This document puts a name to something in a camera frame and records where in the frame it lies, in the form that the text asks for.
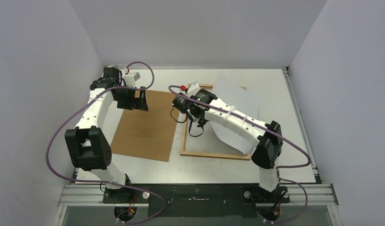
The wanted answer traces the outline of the brown backing board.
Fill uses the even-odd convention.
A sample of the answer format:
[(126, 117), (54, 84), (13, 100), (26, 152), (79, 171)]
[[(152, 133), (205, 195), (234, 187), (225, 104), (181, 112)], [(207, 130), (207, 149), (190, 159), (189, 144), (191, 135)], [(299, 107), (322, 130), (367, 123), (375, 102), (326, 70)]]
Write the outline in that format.
[(170, 92), (146, 91), (149, 111), (124, 110), (114, 134), (113, 154), (168, 162), (176, 131), (172, 116), (175, 95)]

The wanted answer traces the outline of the printed photo sheet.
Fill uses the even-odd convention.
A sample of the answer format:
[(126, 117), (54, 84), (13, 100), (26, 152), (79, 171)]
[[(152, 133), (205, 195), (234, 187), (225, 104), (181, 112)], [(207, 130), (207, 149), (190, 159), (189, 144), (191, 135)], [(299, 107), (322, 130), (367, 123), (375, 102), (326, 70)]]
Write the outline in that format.
[[(248, 116), (257, 119), (260, 112), (260, 99), (251, 91), (241, 88), (235, 79), (230, 76), (220, 75), (214, 82), (211, 90), (218, 98), (222, 99), (226, 104), (231, 104), (236, 109)], [(251, 151), (251, 145), (244, 138), (235, 132), (215, 123), (210, 123), (216, 136), (227, 145), (237, 149), (243, 155), (247, 155)]]

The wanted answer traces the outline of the wooden picture frame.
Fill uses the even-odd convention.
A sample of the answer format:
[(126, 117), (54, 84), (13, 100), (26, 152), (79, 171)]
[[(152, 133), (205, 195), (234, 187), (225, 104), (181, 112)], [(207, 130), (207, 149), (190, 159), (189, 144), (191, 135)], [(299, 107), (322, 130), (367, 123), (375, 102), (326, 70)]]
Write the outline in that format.
[(194, 157), (208, 157), (220, 159), (247, 160), (251, 154), (244, 155), (241, 151), (223, 142), (217, 133), (220, 131), (220, 125), (210, 122), (206, 123), (204, 129), (197, 127), (194, 122), (185, 117), (186, 122), (183, 125), (180, 155)]

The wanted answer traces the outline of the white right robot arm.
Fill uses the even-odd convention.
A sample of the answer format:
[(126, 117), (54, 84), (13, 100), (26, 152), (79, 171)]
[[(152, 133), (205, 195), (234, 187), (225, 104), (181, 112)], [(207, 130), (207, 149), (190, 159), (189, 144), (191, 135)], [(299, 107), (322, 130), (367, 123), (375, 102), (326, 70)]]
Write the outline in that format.
[(192, 96), (180, 92), (172, 106), (185, 114), (190, 122), (203, 128), (214, 122), (245, 139), (251, 145), (251, 160), (259, 167), (259, 196), (271, 202), (278, 195), (280, 184), (279, 156), (283, 141), (279, 123), (262, 122), (238, 111), (215, 94), (199, 89)]

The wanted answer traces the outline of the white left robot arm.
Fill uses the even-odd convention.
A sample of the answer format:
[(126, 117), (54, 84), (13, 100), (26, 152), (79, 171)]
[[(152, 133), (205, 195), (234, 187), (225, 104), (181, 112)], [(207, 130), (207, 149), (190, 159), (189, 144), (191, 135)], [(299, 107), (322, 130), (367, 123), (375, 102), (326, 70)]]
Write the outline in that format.
[(73, 129), (65, 132), (65, 141), (74, 167), (89, 171), (105, 184), (105, 198), (114, 203), (131, 202), (136, 192), (127, 174), (112, 162), (112, 150), (102, 131), (110, 105), (115, 101), (124, 110), (148, 111), (144, 87), (135, 96), (139, 73), (105, 67), (103, 76), (90, 85), (88, 107)]

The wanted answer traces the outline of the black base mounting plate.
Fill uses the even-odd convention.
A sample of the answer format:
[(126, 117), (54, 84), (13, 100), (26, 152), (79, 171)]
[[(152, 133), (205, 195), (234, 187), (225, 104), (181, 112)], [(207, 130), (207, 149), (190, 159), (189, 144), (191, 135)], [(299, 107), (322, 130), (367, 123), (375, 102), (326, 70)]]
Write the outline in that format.
[(103, 190), (105, 204), (115, 204), (121, 219), (136, 219), (147, 211), (150, 217), (255, 218), (278, 216), (279, 204), (289, 203), (289, 192), (279, 186), (268, 192), (257, 184), (137, 184), (139, 190)]

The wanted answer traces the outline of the aluminium front rail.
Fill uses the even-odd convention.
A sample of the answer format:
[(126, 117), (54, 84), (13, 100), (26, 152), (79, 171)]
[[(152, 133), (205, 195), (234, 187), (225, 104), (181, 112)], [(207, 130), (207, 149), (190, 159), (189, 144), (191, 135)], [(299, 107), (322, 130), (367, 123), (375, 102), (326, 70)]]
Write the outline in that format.
[[(304, 191), (298, 185), (284, 184), (288, 188), (290, 204), (305, 202)], [(308, 205), (338, 206), (337, 196), (332, 184), (303, 184), (308, 196)], [(60, 195), (59, 206), (127, 206), (127, 203), (104, 203), (104, 193), (99, 185), (65, 185)]]

